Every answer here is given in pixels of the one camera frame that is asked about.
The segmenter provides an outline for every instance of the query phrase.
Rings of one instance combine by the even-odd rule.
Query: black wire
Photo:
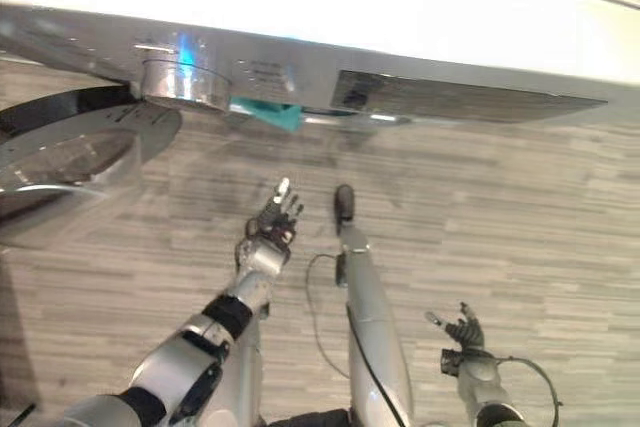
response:
[[[309,285],[310,285],[310,281],[311,281],[311,269],[315,265],[316,261],[318,259],[322,258],[322,257],[326,257],[328,259],[335,259],[335,256],[333,256],[333,255],[316,254],[309,261],[309,264],[307,265],[307,273],[306,273],[305,280],[304,280],[304,288],[305,288],[305,291],[307,293],[307,304],[309,305],[309,310],[311,311],[311,319],[313,320],[313,335],[316,338],[316,346],[318,347],[318,350],[320,351],[320,354],[324,358],[325,362],[327,364],[329,364],[329,366],[333,370],[335,370],[337,373],[339,373],[342,377],[344,377],[345,379],[348,379],[349,378],[349,374],[345,373],[340,367],[338,367],[335,363],[333,363],[333,361],[327,355],[327,352],[324,350],[324,347],[322,346],[322,342],[320,342],[320,334],[318,333],[318,315],[317,315],[315,309],[313,308],[313,302],[311,300],[311,289],[310,289]]]
[[[560,407],[562,406],[562,402],[558,400],[558,393],[556,392],[555,387],[553,386],[553,382],[544,371],[542,367],[536,364],[533,360],[523,359],[520,357],[506,357],[503,359],[496,359],[498,365],[503,364],[505,362],[519,362],[521,364],[526,365],[527,367],[533,369],[540,377],[544,379],[544,381],[549,386],[549,392],[551,393],[551,399],[553,401],[553,422],[551,423],[551,427],[558,427],[560,423]]]
[[[371,379],[373,379],[373,382],[376,384],[376,387],[380,391],[382,398],[387,403],[387,407],[389,407],[389,410],[391,410],[391,413],[395,417],[398,425],[400,427],[406,427],[404,424],[404,421],[402,420],[402,417],[400,416],[400,413],[398,412],[398,409],[396,409],[396,406],[393,405],[393,401],[391,400],[391,398],[389,398],[389,394],[387,394],[387,391],[384,390],[382,383],[380,382],[380,380],[378,380],[378,377],[373,371],[373,367],[371,367],[371,364],[369,363],[369,359],[367,359],[367,356],[364,353],[364,349],[362,348],[362,344],[360,343],[360,338],[358,338],[358,334],[356,333],[355,326],[353,325],[354,324],[353,316],[351,314],[351,309],[349,308],[349,304],[347,304],[347,318],[349,319],[349,328],[351,329],[353,338],[356,340],[356,345],[358,346],[358,350],[360,351],[362,360],[364,360],[364,365],[367,367],[367,370],[369,371],[369,375],[371,376]]]
[[[7,427],[18,427],[34,410],[36,410],[36,404],[29,405]]]

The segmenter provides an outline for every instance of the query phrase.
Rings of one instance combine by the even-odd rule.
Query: metallic robot limb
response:
[[[396,427],[413,422],[404,353],[367,237],[353,222],[355,196],[338,187],[335,213],[342,253],[336,282],[348,289],[349,377],[354,425]]]
[[[432,312],[427,312],[426,317],[462,347],[461,352],[443,349],[440,368],[443,374],[458,378],[458,394],[466,404],[471,425],[526,427],[501,385],[497,359],[484,350],[484,333],[475,313],[464,302],[460,311],[465,320],[459,319],[457,324],[446,322]]]
[[[222,377],[231,346],[268,304],[287,263],[302,206],[283,179],[264,209],[247,223],[236,249],[237,276],[201,313],[193,315],[136,369],[129,389],[100,395],[64,413],[56,426],[151,427],[191,423]]]

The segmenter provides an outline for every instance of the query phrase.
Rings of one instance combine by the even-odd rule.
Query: black joint band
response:
[[[221,295],[202,311],[204,315],[222,325],[236,340],[247,328],[253,312],[236,297]]]
[[[133,409],[142,427],[156,425],[167,415],[162,401],[142,387],[131,387],[115,397]]]

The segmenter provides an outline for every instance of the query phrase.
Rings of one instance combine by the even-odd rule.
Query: blue light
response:
[[[178,45],[180,48],[178,53],[178,62],[181,64],[195,65],[195,56],[189,48],[189,42],[185,34],[180,34],[180,41]]]

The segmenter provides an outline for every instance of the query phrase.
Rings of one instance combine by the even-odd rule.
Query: silver surface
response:
[[[141,163],[169,145],[181,117],[144,103],[105,108],[123,90],[70,91],[0,113],[0,243],[59,245],[142,194]]]
[[[189,389],[213,359],[179,336],[170,337],[138,366],[131,387],[142,387],[158,397],[167,415],[158,424],[167,425]]]
[[[147,60],[145,51],[134,48],[140,39],[185,52],[179,39],[187,37],[189,46],[204,46],[198,47],[198,65],[215,66],[215,72],[231,82],[231,95],[299,104],[324,113],[336,112],[331,106],[336,79],[340,71],[347,70],[607,102],[601,108],[560,116],[556,122],[640,117],[634,108],[640,95],[637,88],[593,79],[579,70],[569,76],[465,65],[170,22],[20,6],[3,6],[0,27],[0,44],[15,54],[54,67],[133,82],[142,79]],[[398,115],[385,109],[376,113]],[[412,116],[432,118],[428,112],[413,112]]]
[[[146,60],[140,86],[148,102],[203,112],[229,110],[229,81],[211,70],[173,60]]]
[[[224,342],[233,345],[233,337],[227,329],[204,314],[192,315],[189,320],[180,327],[180,331],[191,331],[218,347]]]
[[[274,277],[263,272],[251,271],[231,287],[228,293],[237,297],[255,315],[269,302],[274,281]]]
[[[260,324],[249,324],[231,348],[222,381],[198,419],[200,427],[254,427],[260,418]]]
[[[240,272],[242,278],[249,272],[262,272],[270,278],[280,275],[287,256],[275,245],[262,237],[245,239],[239,246]]]
[[[341,228],[346,255],[348,305],[353,327],[376,377],[406,426],[413,423],[413,396],[406,361],[384,286],[371,259],[368,242],[353,226]],[[374,383],[353,333],[349,335],[352,406],[365,427],[395,427],[397,420]]]
[[[140,427],[134,410],[111,395],[82,400],[65,411],[60,422],[51,427]]]
[[[542,92],[341,71],[331,105],[370,116],[526,122],[593,109],[606,101]]]

